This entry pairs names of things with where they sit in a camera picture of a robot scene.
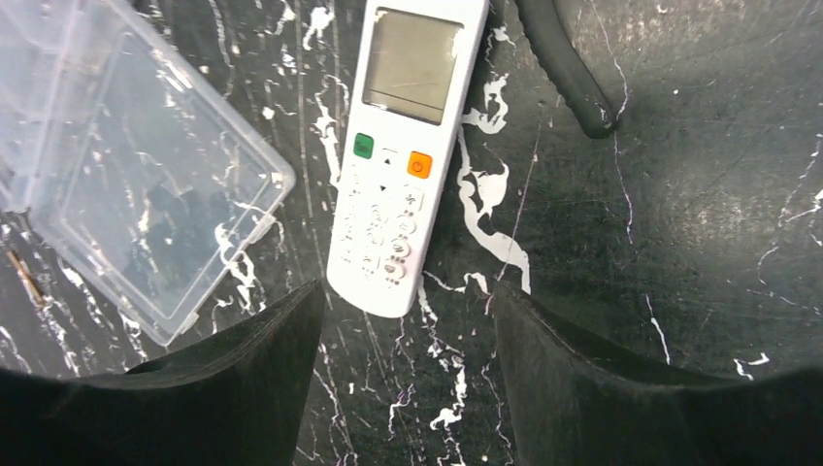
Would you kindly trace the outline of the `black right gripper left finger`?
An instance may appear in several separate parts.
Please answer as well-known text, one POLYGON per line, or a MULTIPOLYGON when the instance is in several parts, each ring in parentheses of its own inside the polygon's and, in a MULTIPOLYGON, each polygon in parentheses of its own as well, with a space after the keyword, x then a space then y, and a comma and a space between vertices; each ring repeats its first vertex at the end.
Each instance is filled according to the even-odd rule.
POLYGON ((324 320, 317 281, 122 374, 1 373, 5 465, 288 465, 324 320))

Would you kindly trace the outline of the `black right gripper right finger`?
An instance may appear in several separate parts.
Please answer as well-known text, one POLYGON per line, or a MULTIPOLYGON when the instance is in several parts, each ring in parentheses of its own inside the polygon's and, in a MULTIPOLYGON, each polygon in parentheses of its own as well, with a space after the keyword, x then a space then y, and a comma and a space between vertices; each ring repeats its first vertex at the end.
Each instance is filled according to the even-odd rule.
POLYGON ((822 370, 727 379, 641 356, 511 283, 491 297, 523 465, 818 465, 822 370))

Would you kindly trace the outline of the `white remote control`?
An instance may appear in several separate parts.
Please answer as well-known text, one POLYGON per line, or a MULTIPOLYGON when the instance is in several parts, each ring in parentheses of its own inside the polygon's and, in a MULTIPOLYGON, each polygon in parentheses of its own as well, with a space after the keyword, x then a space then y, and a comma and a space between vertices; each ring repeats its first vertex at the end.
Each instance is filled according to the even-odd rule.
POLYGON ((489 5, 370 1, 326 278, 355 308, 412 307, 489 5))

